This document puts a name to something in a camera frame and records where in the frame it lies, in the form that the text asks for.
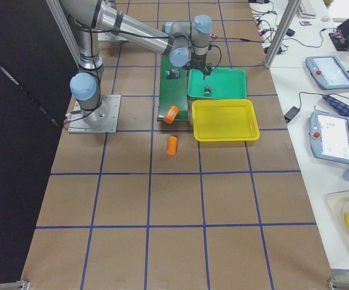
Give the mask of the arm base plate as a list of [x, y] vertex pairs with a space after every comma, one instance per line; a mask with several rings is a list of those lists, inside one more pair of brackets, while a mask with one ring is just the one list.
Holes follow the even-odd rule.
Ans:
[[68, 124], [65, 126], [70, 134], [101, 134], [101, 133], [116, 133], [117, 122], [119, 119], [119, 110], [121, 104], [121, 95], [102, 95], [102, 104], [92, 114], [84, 111], [83, 117], [80, 104], [75, 101], [74, 111], [70, 112]]

